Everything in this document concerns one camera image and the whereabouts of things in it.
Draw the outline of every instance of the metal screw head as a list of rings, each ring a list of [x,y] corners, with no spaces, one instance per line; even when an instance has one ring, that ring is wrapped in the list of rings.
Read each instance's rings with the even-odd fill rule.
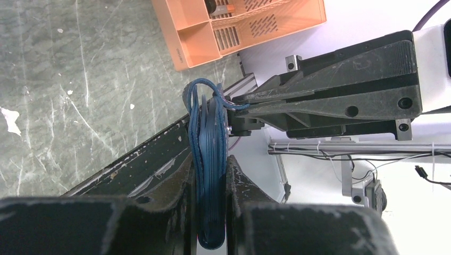
[[[405,124],[405,123],[399,125],[398,128],[399,128],[400,131],[403,131],[403,132],[406,132],[409,129],[408,125]]]

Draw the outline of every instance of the black connector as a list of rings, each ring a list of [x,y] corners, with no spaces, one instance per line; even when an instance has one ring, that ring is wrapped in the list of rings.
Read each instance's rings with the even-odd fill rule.
[[[421,178],[425,178],[425,179],[428,178],[428,174],[423,169],[423,167],[415,166],[415,170]]]
[[[425,179],[426,181],[428,181],[430,183],[440,184],[440,185],[451,185],[451,182],[436,182],[436,181],[432,181],[432,180],[428,179],[428,174],[423,169],[423,167],[415,166],[415,170],[421,178]]]

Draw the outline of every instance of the coiled blue cable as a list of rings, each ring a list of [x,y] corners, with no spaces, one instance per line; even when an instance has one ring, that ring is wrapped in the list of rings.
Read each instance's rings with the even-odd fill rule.
[[[199,109],[197,85],[213,89],[207,103],[202,96]],[[197,237],[202,247],[214,250],[226,238],[226,167],[228,153],[227,109],[241,110],[224,98],[221,85],[199,78],[186,85],[183,102],[189,113],[188,137],[196,170]]]

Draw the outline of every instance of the cable tie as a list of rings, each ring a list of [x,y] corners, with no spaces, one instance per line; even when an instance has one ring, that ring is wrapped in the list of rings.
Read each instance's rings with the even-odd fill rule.
[[[320,144],[321,140],[318,140],[318,145],[316,146],[316,152],[318,153],[318,155],[320,154]]]

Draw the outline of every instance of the crate ventilation slot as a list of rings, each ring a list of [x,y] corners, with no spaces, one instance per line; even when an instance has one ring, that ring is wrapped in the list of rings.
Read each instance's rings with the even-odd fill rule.
[[[250,22],[250,31],[254,38],[278,31],[277,21],[275,20],[274,14],[271,16],[266,16],[254,22]]]
[[[245,0],[244,6],[246,7],[246,11],[250,11],[264,6],[265,4],[270,4],[271,2],[272,0]]]
[[[240,44],[235,27],[215,29],[214,36],[216,37],[219,50],[233,48]]]

